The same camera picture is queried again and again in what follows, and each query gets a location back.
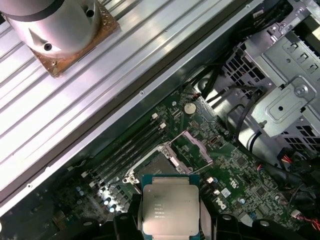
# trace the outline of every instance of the dimm slot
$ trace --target dimm slot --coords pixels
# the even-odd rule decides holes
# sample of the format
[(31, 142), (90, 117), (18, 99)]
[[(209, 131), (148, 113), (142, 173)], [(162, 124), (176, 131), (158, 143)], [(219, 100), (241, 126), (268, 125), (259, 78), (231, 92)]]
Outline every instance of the dimm slot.
[(136, 141), (136, 142), (135, 142), (135, 145), (131, 146), (131, 148), (129, 148), (127, 151), (121, 152), (121, 155), (120, 155), (118, 158), (116, 158), (116, 159), (114, 159), (114, 158), (113, 158), (113, 159), (110, 159), (108, 162), (110, 162), (110, 161), (112, 160), (112, 161), (113, 161), (113, 164), (112, 164), (112, 165), (107, 165), (105, 168), (99, 169), (96, 173), (97, 173), (98, 175), (105, 175), (106, 172), (107, 172), (109, 169), (112, 169), (112, 168), (114, 168), (116, 165), (118, 165), (119, 162), (121, 161), (121, 159), (123, 159), (124, 157), (132, 154), (132, 153), (135, 151), (135, 148), (136, 148), (137, 146), (139, 146), (139, 145), (141, 144), (141, 142), (143, 143), (143, 142), (145, 141), (145, 138), (146, 138), (146, 137), (154, 134), (154, 132), (157, 132), (157, 131), (158, 131), (158, 127), (155, 127), (154, 129), (152, 129), (151, 131), (149, 131), (149, 132), (147, 133), (147, 135), (141, 137), (138, 141)]

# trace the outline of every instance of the capacitor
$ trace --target capacitor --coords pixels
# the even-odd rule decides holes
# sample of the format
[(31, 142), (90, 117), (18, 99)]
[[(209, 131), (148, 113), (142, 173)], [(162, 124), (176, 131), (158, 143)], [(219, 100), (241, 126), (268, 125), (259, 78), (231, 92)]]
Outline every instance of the capacitor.
[(243, 197), (238, 198), (238, 202), (241, 203), (242, 205), (246, 203), (246, 200)]
[(106, 190), (106, 188), (105, 188), (105, 187), (102, 187), (101, 189), (99, 189), (99, 193), (100, 193), (100, 194), (103, 194), (105, 190)]
[(117, 205), (113, 204), (113, 205), (109, 208), (109, 212), (110, 212), (110, 213), (114, 213), (115, 210), (116, 210), (116, 208), (117, 208)]
[(108, 197), (106, 200), (104, 200), (103, 205), (107, 206), (111, 201), (111, 198)]

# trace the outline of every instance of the intel xeon processor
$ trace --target intel xeon processor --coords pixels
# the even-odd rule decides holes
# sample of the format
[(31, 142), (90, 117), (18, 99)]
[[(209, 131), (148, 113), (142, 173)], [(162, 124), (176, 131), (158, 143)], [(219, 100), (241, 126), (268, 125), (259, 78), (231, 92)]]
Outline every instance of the intel xeon processor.
[(189, 184), (148, 184), (143, 188), (143, 232), (152, 236), (199, 233), (199, 189)]

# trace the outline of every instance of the ventilation holes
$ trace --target ventilation holes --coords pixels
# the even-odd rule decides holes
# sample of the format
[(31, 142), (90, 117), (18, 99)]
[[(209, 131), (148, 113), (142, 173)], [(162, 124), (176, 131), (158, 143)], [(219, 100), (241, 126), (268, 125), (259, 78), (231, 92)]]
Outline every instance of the ventilation holes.
[[(233, 54), (232, 58), (224, 65), (224, 71), (238, 86), (254, 86), (256, 83), (265, 79), (266, 76), (243, 54), (245, 45), (242, 44)], [(242, 90), (249, 98), (251, 91)]]

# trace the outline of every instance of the green circuit board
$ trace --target green circuit board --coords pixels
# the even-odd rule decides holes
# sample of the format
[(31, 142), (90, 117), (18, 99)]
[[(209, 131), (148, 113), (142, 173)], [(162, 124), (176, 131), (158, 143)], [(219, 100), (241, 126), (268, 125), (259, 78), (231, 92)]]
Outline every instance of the green circuit board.
[[(237, 149), (219, 117), (195, 93), (193, 88), (187, 87), (166, 97), (88, 161), (82, 167), (85, 173), (82, 178), (93, 192), (112, 183), (109, 194), (113, 195), (118, 210), (125, 211), (117, 197), (120, 190), (113, 194), (112, 189), (125, 188), (125, 195), (131, 197), (137, 186), (124, 184), (122, 179), (135, 164), (142, 161), (135, 171), (138, 180), (143, 174), (177, 173), (176, 166), (163, 153), (155, 151), (146, 157), (154, 148), (166, 143), (165, 146), (174, 151), (175, 158), (187, 167), (188, 174), (201, 176), (200, 195), (209, 200), (217, 212), (233, 214), (248, 225), (264, 218), (296, 228), (286, 212), (288, 201), (281, 193), (265, 187), (276, 189), (276, 183), (264, 171), (261, 176), (265, 186), (260, 182), (256, 162)], [(99, 204), (108, 210), (101, 200)], [(102, 215), (99, 211), (97, 214), (106, 219), (106, 210)]]

